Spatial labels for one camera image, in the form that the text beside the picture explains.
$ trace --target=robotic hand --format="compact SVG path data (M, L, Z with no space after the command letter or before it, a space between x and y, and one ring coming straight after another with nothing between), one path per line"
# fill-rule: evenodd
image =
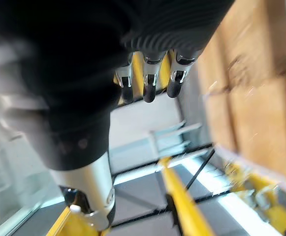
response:
M110 112L121 92L133 99L132 53L144 55L144 100L152 102L161 60L174 49L167 92L176 97L232 2L0 0L3 123L26 136L70 210L98 231L115 214Z

